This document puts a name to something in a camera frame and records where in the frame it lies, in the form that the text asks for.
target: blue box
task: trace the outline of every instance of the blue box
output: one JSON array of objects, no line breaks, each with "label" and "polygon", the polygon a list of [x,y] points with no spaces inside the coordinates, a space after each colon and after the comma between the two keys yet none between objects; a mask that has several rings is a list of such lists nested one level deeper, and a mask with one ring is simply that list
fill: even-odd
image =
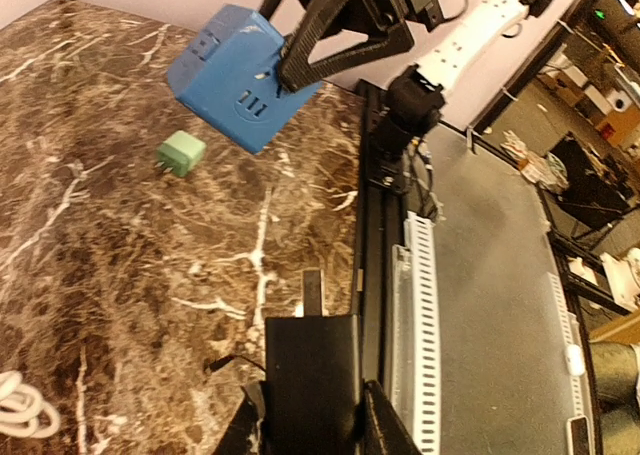
[{"label": "blue box", "polygon": [[225,5],[169,68],[182,104],[251,153],[260,152],[318,90],[289,93],[276,67],[284,38],[254,10]]}]

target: green charger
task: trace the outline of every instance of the green charger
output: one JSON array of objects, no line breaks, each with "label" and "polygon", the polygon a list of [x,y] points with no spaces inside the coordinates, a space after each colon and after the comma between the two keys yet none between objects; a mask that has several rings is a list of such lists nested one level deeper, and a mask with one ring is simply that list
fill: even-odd
[{"label": "green charger", "polygon": [[202,159],[207,144],[184,130],[178,130],[156,151],[158,163],[178,177],[186,177]]}]

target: coiled white cord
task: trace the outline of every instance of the coiled white cord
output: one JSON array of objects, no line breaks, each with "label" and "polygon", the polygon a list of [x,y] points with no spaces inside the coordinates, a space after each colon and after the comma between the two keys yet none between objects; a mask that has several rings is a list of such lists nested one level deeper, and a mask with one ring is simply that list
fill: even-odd
[{"label": "coiled white cord", "polygon": [[[38,415],[47,415],[49,425],[40,426]],[[22,374],[0,373],[0,433],[19,438],[46,438],[60,428],[60,414],[40,392],[22,383]]]}]

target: smartphone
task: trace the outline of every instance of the smartphone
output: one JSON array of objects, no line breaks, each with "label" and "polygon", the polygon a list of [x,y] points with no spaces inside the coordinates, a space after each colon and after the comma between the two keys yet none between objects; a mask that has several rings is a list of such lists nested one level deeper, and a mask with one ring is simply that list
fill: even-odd
[{"label": "smartphone", "polygon": [[569,455],[591,455],[591,437],[587,417],[575,417],[567,420],[567,442]]}]

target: marble table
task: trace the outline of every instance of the marble table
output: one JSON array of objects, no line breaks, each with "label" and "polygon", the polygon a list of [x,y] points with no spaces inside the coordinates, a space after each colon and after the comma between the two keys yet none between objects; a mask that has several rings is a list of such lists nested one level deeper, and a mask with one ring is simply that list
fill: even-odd
[{"label": "marble table", "polygon": [[[0,371],[62,414],[0,453],[209,454],[262,374],[263,320],[301,271],[349,310],[360,102],[325,85],[258,156],[173,99],[193,33],[53,0],[0,31]],[[154,165],[183,129],[185,179]]]}]

